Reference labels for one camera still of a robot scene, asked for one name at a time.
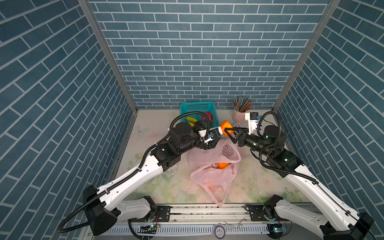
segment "bundle of pencils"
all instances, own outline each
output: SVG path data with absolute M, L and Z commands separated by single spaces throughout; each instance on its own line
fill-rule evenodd
M 240 113 L 245 113 L 252 108 L 252 102 L 246 97 L 235 97 L 233 100 L 235 110 Z

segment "brick wallpaper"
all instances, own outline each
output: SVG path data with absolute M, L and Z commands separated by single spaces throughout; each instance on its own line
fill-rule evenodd
M 369 212 L 376 239 L 384 239 L 383 13 L 382 0 L 342 0 L 280 109 L 298 156 Z
M 131 114 L 76 0 L 0 1 L 0 239 L 58 239 Z
M 94 1 L 139 108 L 271 108 L 329 0 Z

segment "metal corner post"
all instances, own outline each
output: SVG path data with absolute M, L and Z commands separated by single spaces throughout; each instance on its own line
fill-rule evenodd
M 273 111 L 277 111 L 280 105 L 283 103 L 285 96 L 288 94 L 289 89 L 295 82 L 297 76 L 299 75 L 299 72 L 304 66 L 305 61 L 307 61 L 309 55 L 311 54 L 312 49 L 315 47 L 317 41 L 319 40 L 321 34 L 323 33 L 325 27 L 327 26 L 329 20 L 331 19 L 340 1 L 341 0 L 329 0 L 329 3 L 327 7 L 324 9 L 323 15 L 321 16 L 318 24 L 313 30 L 313 33 L 309 38 L 308 43 L 303 50 L 303 53 L 300 55 L 299 59 L 297 60 L 297 63 L 293 67 L 292 72 L 287 79 L 287 82 L 285 83 L 283 89 L 280 92 L 280 95 L 277 97 L 277 100 L 272 107 Z
M 103 51 L 113 74 L 115 75 L 117 82 L 119 83 L 119 86 L 121 87 L 124 96 L 126 97 L 129 106 L 131 107 L 133 113 L 136 113 L 137 108 L 135 106 L 135 103 L 133 102 L 131 95 L 129 94 L 129 91 L 127 89 L 127 86 L 124 82 L 124 78 L 121 75 L 121 72 L 117 66 L 117 63 L 115 61 L 115 58 L 112 55 L 111 49 L 108 46 L 107 40 L 104 38 L 103 32 L 101 31 L 101 28 L 99 26 L 99 23 L 96 19 L 95 14 L 93 13 L 92 7 L 89 3 L 89 0 L 78 0 L 79 5 L 81 7 L 81 10 L 84 12 L 85 18 L 88 20 L 89 25 L 91 26 L 91 29 L 101 47 L 101 50 Z

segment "floral tablecloth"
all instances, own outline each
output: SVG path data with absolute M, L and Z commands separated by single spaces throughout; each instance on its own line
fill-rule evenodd
M 231 122 L 230 114 L 231 110 L 217 110 L 219 121 Z M 178 115 L 178 110 L 140 110 L 117 176 L 137 165 L 145 150 L 163 138 L 170 122 Z M 309 202 L 294 185 L 274 171 L 263 168 L 249 148 L 238 149 L 242 157 L 240 170 L 232 182 L 226 203 L 265 202 L 273 194 L 289 202 Z M 179 163 L 141 185 L 126 200 L 150 195 L 158 204 L 213 203 L 205 190 L 189 179 L 188 156 L 189 152 L 184 153 Z

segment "black mounting plate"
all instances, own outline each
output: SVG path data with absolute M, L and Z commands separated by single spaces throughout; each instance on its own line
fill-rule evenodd
M 245 209 L 249 212 L 252 222 L 269 221 L 264 215 L 263 207 L 264 205 L 245 205 Z
M 155 212 L 155 217 L 152 222 L 169 222 L 170 216 L 170 206 L 158 206 Z M 147 219 L 145 218 L 135 218 L 131 219 L 131 222 L 145 222 Z

